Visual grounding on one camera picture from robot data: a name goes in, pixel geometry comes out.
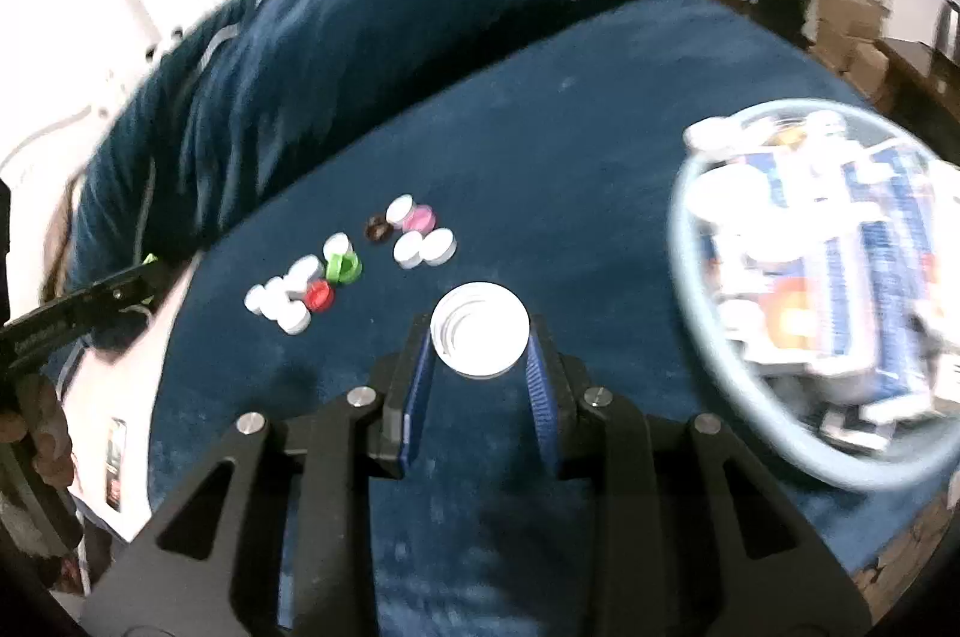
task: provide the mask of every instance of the blue gripper pad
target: blue gripper pad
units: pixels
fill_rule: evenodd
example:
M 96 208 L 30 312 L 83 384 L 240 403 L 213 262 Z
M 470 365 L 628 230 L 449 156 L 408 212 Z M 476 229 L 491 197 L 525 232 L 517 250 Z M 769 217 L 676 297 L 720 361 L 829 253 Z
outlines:
M 527 392 L 530 394 L 530 410 L 534 416 L 536 444 L 539 445 L 544 466 L 551 472 L 560 467 L 560 424 L 557 414 L 557 397 L 550 384 L 544 360 L 544 350 L 531 332 L 527 343 Z
M 437 362 L 437 353 L 430 340 L 430 332 L 426 330 L 424 341 L 419 347 L 419 356 L 416 357 L 413 380 L 410 381 L 410 390 L 403 405 L 403 442 L 400 448 L 400 467 L 406 472 L 419 453 L 419 441 L 424 432 L 424 418 L 426 405 L 430 398 L 430 387 L 433 383 L 433 367 Z

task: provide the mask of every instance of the cardboard box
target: cardboard box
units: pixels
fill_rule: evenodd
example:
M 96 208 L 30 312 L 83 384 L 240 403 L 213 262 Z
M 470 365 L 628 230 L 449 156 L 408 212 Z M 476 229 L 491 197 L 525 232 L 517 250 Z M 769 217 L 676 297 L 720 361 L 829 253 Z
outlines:
M 808 49 L 807 51 L 810 57 L 816 60 L 817 63 L 822 65 L 824 68 L 829 68 L 833 73 L 837 75 L 840 75 L 843 73 L 843 71 L 840 70 L 840 67 L 836 63 L 834 63 L 834 61 L 830 60 L 829 57 L 824 56 L 824 52 L 821 49 L 817 49 L 816 46 L 811 46 L 810 49 Z
M 850 70 L 844 74 L 844 79 L 867 98 L 874 98 L 887 78 L 889 65 L 886 55 L 872 44 L 863 41 L 856 46 Z
M 828 68 L 843 73 L 850 68 L 853 51 L 861 41 L 864 40 L 840 33 L 829 22 L 820 20 L 817 23 L 817 41 L 813 46 L 816 50 L 815 57 L 818 60 L 828 61 Z
M 817 0 L 817 16 L 837 33 L 858 39 L 880 39 L 886 10 L 872 0 Z

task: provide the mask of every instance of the person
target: person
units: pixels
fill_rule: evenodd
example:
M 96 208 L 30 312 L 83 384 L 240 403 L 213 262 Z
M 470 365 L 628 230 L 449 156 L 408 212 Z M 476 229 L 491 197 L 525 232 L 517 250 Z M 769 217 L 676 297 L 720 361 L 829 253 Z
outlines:
M 66 425 L 66 415 L 56 391 L 40 375 L 23 378 L 17 387 L 17 397 L 27 405 L 27 417 L 37 418 L 28 423 L 26 417 L 16 410 L 0 410 L 0 442 L 19 442 L 30 434 L 37 448 L 34 469 L 43 482 L 55 488 L 66 488 L 73 482 L 74 468 L 72 444 Z

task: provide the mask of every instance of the black tool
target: black tool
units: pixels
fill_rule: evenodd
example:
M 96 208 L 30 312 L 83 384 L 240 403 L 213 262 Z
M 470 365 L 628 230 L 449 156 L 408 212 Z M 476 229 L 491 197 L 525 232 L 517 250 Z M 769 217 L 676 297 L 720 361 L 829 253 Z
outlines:
M 16 382 L 35 372 L 56 348 L 74 341 L 93 327 L 106 325 L 120 311 L 144 303 L 167 289 L 170 269 L 155 260 L 114 274 L 87 289 L 51 301 L 0 327 L 0 402 L 16 407 Z M 3 297 L 7 298 L 6 284 Z M 0 443 L 0 467 L 21 503 L 40 530 L 50 554 L 64 555 L 82 536 L 72 498 L 40 479 L 32 467 L 35 455 L 30 436 L 13 444 Z
M 0 180 L 0 326 L 10 320 L 7 287 L 7 254 L 10 252 L 10 188 Z
M 432 368 L 419 316 L 368 386 L 292 421 L 240 417 L 104 576 L 83 627 L 93 637 L 136 626 L 171 637 L 279 634 L 283 522 L 301 472 L 293 634 L 378 634 L 368 477 L 402 479 L 415 457 Z M 539 318 L 527 377 L 544 462 L 596 487 L 582 634 L 866 633 L 856 586 L 719 418 L 643 415 L 558 353 Z

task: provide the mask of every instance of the blue bedsheet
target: blue bedsheet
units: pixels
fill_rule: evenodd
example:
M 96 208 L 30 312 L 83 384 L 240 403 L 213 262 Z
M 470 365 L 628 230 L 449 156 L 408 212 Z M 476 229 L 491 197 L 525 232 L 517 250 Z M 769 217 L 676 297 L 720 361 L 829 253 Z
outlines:
M 942 486 L 857 495 L 814 482 L 731 418 L 690 346 L 667 268 L 665 219 L 683 127 L 757 102 L 860 104 L 827 70 L 708 0 L 636 0 L 474 73 L 385 122 L 288 188 L 206 256 L 172 335 L 152 421 L 157 504 L 241 413 L 282 418 L 365 383 L 416 313 L 458 284 L 510 287 L 558 347 L 642 410 L 705 407 L 781 478 L 853 571 Z M 392 198 L 431 204 L 460 244 L 402 271 L 363 223 Z M 365 269 L 299 336 L 243 306 L 344 230 Z M 419 459 L 373 482 L 386 635 L 576 632 L 589 572 L 589 497 L 539 463 L 523 375 L 467 381 L 438 366 Z
M 91 159 L 67 289 L 147 253 L 189 260 L 400 109 L 621 1 L 224 3 L 161 61 Z

